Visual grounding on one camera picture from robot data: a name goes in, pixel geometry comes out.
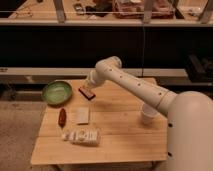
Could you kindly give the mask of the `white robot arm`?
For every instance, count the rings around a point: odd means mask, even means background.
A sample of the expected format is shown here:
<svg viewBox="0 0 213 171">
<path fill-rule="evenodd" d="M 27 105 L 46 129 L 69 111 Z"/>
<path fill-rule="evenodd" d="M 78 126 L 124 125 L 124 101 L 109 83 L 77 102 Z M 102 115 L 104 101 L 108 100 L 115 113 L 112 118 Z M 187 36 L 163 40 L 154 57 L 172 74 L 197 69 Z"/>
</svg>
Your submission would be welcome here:
<svg viewBox="0 0 213 171">
<path fill-rule="evenodd" d="M 196 91 L 177 94 L 121 67 L 116 56 L 98 61 L 86 85 L 94 88 L 110 80 L 167 117 L 166 171 L 213 171 L 213 100 Z"/>
</svg>

